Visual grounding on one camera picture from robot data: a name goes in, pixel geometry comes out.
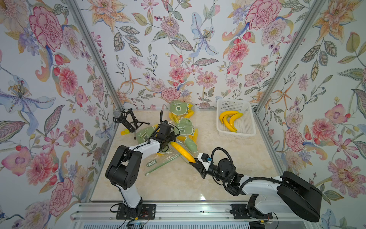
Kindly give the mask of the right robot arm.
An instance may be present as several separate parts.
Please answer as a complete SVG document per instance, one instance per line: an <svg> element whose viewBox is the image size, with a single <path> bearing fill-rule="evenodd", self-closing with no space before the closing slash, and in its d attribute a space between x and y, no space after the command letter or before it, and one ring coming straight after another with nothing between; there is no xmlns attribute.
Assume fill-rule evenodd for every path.
<svg viewBox="0 0 366 229"><path fill-rule="evenodd" d="M249 195L243 213L252 219L272 213L293 213L309 222L319 222L322 191L292 172L279 177L250 177L236 171L229 153L220 147L189 160L202 178L211 176L234 197Z"/></svg>

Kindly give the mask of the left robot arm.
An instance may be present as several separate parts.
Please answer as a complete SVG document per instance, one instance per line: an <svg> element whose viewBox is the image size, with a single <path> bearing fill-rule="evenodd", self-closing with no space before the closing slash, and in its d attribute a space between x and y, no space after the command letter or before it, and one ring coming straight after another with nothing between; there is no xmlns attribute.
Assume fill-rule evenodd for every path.
<svg viewBox="0 0 366 229"><path fill-rule="evenodd" d="M125 206L138 209L143 199L134 185L139 174L142 160L156 153L166 152L170 142L175 142L179 135L175 133L174 125L163 120L160 111L160 123L147 140L137 146L119 146L106 169L105 177L117 187Z"/></svg>

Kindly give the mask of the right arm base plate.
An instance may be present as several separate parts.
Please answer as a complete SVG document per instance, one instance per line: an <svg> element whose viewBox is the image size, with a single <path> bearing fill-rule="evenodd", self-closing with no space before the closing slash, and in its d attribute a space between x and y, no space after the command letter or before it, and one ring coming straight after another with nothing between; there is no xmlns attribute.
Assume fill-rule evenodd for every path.
<svg viewBox="0 0 366 229"><path fill-rule="evenodd" d="M259 219L259 220L269 220L273 216L271 213L264 214L261 213L255 207L255 201L258 198L258 194L253 194L246 204L232 204L231 210L229 211L233 214L234 219Z"/></svg>

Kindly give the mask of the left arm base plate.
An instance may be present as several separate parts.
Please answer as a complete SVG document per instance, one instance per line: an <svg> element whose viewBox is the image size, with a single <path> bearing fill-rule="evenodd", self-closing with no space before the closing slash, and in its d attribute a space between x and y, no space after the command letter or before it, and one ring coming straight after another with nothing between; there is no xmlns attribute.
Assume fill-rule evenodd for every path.
<svg viewBox="0 0 366 229"><path fill-rule="evenodd" d="M116 219L155 219L156 204L139 202L136 208L130 208L124 203L118 205Z"/></svg>

